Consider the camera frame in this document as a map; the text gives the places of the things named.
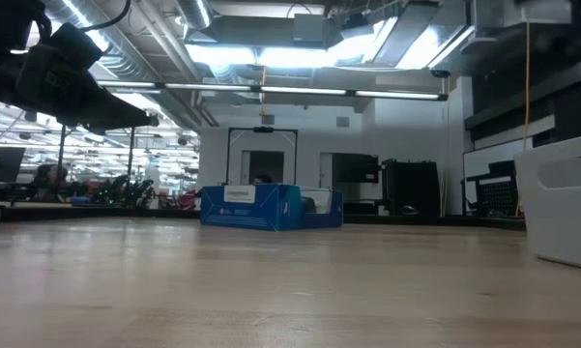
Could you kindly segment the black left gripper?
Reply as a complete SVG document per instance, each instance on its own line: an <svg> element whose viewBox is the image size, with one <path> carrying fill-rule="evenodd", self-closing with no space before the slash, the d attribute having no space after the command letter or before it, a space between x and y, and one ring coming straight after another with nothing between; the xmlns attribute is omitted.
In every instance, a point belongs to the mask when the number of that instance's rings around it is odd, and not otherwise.
<svg viewBox="0 0 581 348"><path fill-rule="evenodd" d="M89 131L157 126L150 115L110 93L90 74L102 57L94 41L70 23L27 53L0 52L0 102L56 116Z"/></svg>

